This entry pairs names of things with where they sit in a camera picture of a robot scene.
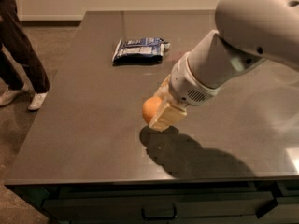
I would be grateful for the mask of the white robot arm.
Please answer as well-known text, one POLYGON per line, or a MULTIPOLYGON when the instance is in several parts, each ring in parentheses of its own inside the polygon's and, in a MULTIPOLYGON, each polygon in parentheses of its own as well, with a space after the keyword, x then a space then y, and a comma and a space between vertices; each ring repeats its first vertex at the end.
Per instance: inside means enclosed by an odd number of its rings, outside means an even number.
POLYGON ((266 60, 299 67, 299 0, 220 0, 216 28, 174 65, 154 95, 161 104, 149 127, 164 131, 221 85, 266 60))

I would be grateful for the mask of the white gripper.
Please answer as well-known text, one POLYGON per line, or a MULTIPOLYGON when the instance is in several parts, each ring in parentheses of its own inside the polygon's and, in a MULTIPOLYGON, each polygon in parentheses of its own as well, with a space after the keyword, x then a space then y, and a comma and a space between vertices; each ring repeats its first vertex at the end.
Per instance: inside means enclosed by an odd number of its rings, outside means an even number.
POLYGON ((189 52, 186 52, 154 93, 154 96, 163 100, 149 123, 152 130, 162 132, 187 116, 185 105, 172 104, 164 99, 169 93, 183 104, 199 106, 215 97, 220 90, 211 89, 195 78, 189 67, 188 57, 189 52))

